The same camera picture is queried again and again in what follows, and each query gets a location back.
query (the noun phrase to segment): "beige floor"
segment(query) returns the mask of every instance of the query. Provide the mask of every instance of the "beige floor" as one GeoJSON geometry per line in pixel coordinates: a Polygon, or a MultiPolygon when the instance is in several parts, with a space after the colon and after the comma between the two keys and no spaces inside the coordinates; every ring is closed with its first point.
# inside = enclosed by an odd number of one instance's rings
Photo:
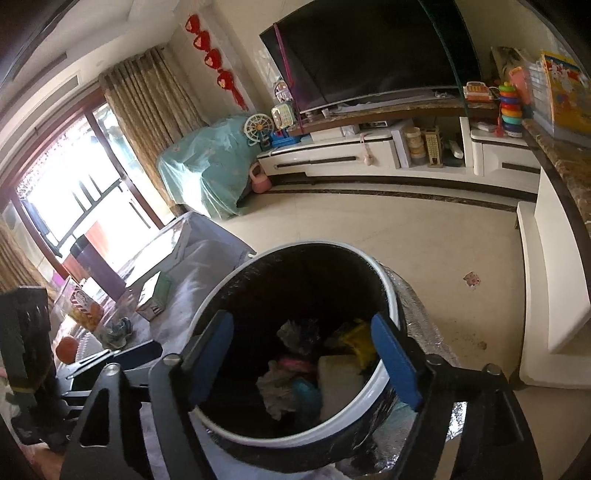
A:
{"type": "MultiPolygon", "coordinates": [[[[321,238],[349,243],[394,269],[415,289],[463,366],[488,362],[509,375],[524,327],[524,267],[515,214],[432,200],[355,194],[266,194],[222,225],[263,252],[321,238]],[[474,271],[480,285],[464,275],[474,271]]],[[[530,387],[518,392],[545,480],[560,477],[591,433],[591,391],[530,387]]],[[[452,450],[438,478],[450,471],[452,450]]]]}

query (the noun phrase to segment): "teal cloth cover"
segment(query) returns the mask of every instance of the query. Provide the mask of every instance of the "teal cloth cover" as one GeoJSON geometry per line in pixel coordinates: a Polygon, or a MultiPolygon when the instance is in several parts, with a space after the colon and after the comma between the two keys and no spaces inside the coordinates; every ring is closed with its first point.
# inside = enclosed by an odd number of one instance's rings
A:
{"type": "Polygon", "coordinates": [[[231,116],[194,131],[164,150],[158,171],[175,203],[211,218],[240,215],[236,202],[248,185],[248,170],[260,153],[243,133],[246,116],[231,116]]]}

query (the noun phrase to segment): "stacked jar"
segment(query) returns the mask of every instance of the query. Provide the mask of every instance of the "stacked jar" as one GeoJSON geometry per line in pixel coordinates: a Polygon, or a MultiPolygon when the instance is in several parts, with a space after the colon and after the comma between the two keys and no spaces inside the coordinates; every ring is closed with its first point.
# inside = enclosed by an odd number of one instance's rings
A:
{"type": "Polygon", "coordinates": [[[420,164],[421,159],[427,155],[421,129],[418,127],[405,128],[404,138],[406,138],[413,163],[420,164]]]}
{"type": "Polygon", "coordinates": [[[523,126],[521,125],[521,99],[517,89],[509,82],[500,85],[501,94],[501,119],[503,130],[510,137],[521,138],[523,126]]]}

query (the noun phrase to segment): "metal bolt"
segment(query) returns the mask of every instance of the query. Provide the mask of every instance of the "metal bolt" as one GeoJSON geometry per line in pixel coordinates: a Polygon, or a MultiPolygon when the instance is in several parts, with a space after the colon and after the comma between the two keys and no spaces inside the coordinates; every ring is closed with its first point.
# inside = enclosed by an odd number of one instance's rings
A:
{"type": "Polygon", "coordinates": [[[172,367],[173,365],[176,365],[177,363],[179,363],[181,361],[181,356],[177,353],[171,353],[167,356],[165,356],[162,361],[164,362],[164,365],[168,365],[169,367],[172,367]]]}
{"type": "Polygon", "coordinates": [[[486,372],[491,375],[502,375],[503,374],[503,370],[501,370],[501,367],[499,367],[498,365],[495,365],[495,364],[487,364],[486,365],[486,372]]]}
{"type": "Polygon", "coordinates": [[[429,365],[443,365],[443,358],[439,355],[435,355],[434,353],[430,353],[427,355],[427,363],[429,365]]]}
{"type": "Polygon", "coordinates": [[[121,371],[119,364],[109,364],[105,367],[105,375],[116,375],[121,371]]]}

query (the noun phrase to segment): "red lantern ornament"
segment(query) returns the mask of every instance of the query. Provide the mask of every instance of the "red lantern ornament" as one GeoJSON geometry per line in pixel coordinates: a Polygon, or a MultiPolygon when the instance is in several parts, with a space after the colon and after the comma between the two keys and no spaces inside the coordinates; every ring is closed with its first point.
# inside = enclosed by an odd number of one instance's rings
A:
{"type": "Polygon", "coordinates": [[[203,30],[197,34],[197,37],[195,37],[195,40],[193,41],[193,47],[203,51],[211,50],[212,40],[209,37],[209,32],[207,30],[203,30]]]}
{"type": "Polygon", "coordinates": [[[232,92],[235,102],[242,110],[248,110],[244,98],[236,88],[236,85],[234,85],[234,75],[232,75],[232,72],[221,70],[220,75],[217,77],[217,84],[224,90],[230,90],[232,92]]]}
{"type": "Polygon", "coordinates": [[[185,30],[189,33],[199,33],[200,23],[197,15],[191,15],[185,23],[185,30]]]}
{"type": "Polygon", "coordinates": [[[222,68],[222,55],[217,48],[212,48],[208,51],[203,61],[211,69],[218,70],[222,68]]]}

